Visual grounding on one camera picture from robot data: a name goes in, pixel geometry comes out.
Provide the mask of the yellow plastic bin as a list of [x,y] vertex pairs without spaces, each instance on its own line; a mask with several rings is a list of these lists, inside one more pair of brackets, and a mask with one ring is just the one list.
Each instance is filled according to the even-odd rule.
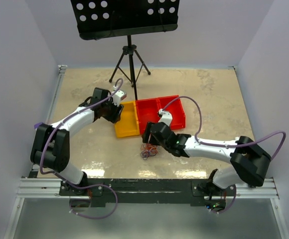
[[140,134],[139,120],[135,101],[122,103],[124,106],[121,119],[115,124],[117,138],[138,136]]

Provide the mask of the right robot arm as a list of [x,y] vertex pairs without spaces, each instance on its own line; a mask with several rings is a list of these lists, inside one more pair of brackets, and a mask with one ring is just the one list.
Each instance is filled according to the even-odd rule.
[[214,196],[239,183],[263,186],[271,162],[271,156],[246,136],[220,145],[216,140],[176,134],[163,122],[148,122],[142,139],[143,143],[161,146],[175,157],[203,157],[229,163],[225,169],[213,170],[201,188]]

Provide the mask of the red plastic bin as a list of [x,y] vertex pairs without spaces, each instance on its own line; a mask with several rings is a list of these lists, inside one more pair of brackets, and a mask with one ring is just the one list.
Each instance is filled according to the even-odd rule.
[[148,122],[158,122],[159,104],[157,98],[149,98],[136,101],[137,116],[139,120],[140,134],[143,134]]
[[[160,108],[163,109],[169,102],[179,97],[179,95],[159,97]],[[174,101],[166,108],[172,115],[170,128],[172,130],[180,130],[186,127],[186,116],[180,99]]]

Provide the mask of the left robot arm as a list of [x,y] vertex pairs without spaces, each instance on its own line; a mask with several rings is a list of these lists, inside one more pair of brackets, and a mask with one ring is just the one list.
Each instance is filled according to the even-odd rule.
[[124,108],[121,101],[126,96],[117,87],[113,92],[95,88],[93,95],[66,118],[50,125],[40,124],[36,128],[30,161],[71,183],[70,188],[76,195],[84,195],[88,191],[87,175],[69,162],[70,137],[100,118],[117,123]]

